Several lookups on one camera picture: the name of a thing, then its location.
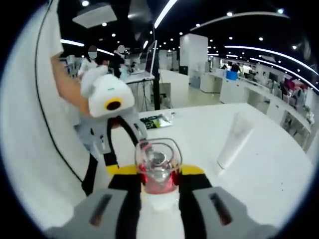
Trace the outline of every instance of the laptop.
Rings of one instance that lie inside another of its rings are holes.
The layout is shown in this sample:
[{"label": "laptop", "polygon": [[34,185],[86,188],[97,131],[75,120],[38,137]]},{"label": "laptop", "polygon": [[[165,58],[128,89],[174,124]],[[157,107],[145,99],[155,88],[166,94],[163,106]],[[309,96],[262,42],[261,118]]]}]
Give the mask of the laptop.
[{"label": "laptop", "polygon": [[[143,54],[143,52],[140,53],[139,58],[138,58],[140,61],[141,61],[141,56],[142,56],[142,54]],[[131,75],[136,75],[136,74],[142,73],[142,72],[144,72],[144,71],[145,71],[145,68],[144,68],[144,69],[141,69],[141,70],[134,71],[134,72],[131,73]]]},{"label": "laptop", "polygon": [[127,80],[125,80],[125,82],[133,83],[133,82],[138,82],[138,81],[142,81],[142,80],[153,80],[155,78],[152,75],[152,72],[153,72],[153,67],[154,67],[154,60],[155,60],[157,42],[158,42],[157,40],[154,41],[148,47],[148,53],[147,53],[147,56],[146,56],[146,63],[145,63],[145,70],[142,71],[142,72],[139,72],[137,74],[129,75]]}]

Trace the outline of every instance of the black cable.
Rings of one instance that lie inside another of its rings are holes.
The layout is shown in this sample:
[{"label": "black cable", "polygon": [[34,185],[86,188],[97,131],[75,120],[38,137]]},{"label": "black cable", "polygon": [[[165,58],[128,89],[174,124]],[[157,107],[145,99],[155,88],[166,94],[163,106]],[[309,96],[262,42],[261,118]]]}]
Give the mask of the black cable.
[{"label": "black cable", "polygon": [[38,47],[39,47],[39,41],[40,41],[40,35],[41,35],[41,32],[42,32],[42,29],[43,29],[43,25],[44,25],[44,22],[45,22],[45,19],[50,11],[50,8],[52,6],[52,3],[53,1],[51,1],[49,3],[49,6],[47,8],[47,11],[44,15],[44,18],[42,20],[42,23],[41,23],[41,26],[40,26],[40,29],[39,29],[39,34],[37,36],[37,40],[36,40],[36,49],[35,49],[35,61],[34,61],[34,75],[35,75],[35,87],[36,87],[36,94],[37,94],[37,98],[39,100],[39,105],[40,105],[40,109],[41,109],[41,112],[42,112],[42,115],[43,115],[43,119],[44,119],[44,122],[45,122],[45,125],[48,129],[48,132],[49,132],[49,135],[51,137],[51,140],[52,140],[52,143],[53,143],[53,146],[54,148],[56,149],[56,151],[58,152],[58,154],[60,155],[60,157],[62,158],[62,160],[64,161],[64,163],[67,165],[67,167],[71,170],[71,172],[74,174],[74,176],[82,183],[82,180],[80,179],[80,177],[75,173],[75,171],[72,169],[72,167],[68,164],[68,162],[65,160],[65,158],[63,157],[62,153],[60,152],[60,150],[58,149],[55,141],[54,141],[54,138],[53,138],[53,135],[50,131],[50,128],[49,128],[49,124],[48,124],[48,121],[45,117],[45,113],[44,113],[44,110],[43,110],[43,105],[41,103],[41,99],[40,99],[40,93],[39,93],[39,87],[38,87],[38,75],[37,75],[37,54],[38,54]]},{"label": "black cable", "polygon": [[144,95],[143,100],[145,101],[146,111],[149,111],[149,109],[148,109],[148,103],[146,102],[146,95],[145,95],[145,82],[143,82],[143,95]]}]

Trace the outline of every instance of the monitor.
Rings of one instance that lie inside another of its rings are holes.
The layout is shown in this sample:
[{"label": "monitor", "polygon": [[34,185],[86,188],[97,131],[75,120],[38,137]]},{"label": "monitor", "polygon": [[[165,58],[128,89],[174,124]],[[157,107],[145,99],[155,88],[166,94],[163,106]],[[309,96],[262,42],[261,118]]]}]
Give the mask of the monitor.
[{"label": "monitor", "polygon": [[269,79],[278,82],[278,76],[276,74],[273,74],[269,72]]},{"label": "monitor", "polygon": [[145,71],[147,71],[151,74],[153,72],[157,43],[158,43],[158,41],[156,40],[148,47],[148,53],[146,56]]}]

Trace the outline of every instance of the white cabinet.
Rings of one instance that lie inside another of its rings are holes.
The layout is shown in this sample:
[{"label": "white cabinet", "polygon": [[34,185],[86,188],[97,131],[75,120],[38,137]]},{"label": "white cabinet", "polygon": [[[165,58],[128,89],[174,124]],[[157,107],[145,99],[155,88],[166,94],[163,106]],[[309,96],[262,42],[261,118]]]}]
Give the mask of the white cabinet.
[{"label": "white cabinet", "polygon": [[200,89],[205,93],[220,93],[223,79],[211,73],[204,73],[200,77]]},{"label": "white cabinet", "polygon": [[280,126],[283,126],[287,111],[282,105],[278,104],[276,100],[271,100],[267,110],[267,116]]},{"label": "white cabinet", "polygon": [[249,91],[240,83],[224,78],[219,100],[224,104],[247,103]]}]

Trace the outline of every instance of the white tube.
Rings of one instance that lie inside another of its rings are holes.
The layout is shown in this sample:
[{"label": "white tube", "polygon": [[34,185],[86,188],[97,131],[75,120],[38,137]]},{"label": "white tube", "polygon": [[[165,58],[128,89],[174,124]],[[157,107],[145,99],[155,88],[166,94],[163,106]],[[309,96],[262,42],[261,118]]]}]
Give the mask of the white tube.
[{"label": "white tube", "polygon": [[253,124],[241,113],[237,113],[223,147],[217,159],[217,173],[221,174],[235,160],[253,132]]}]

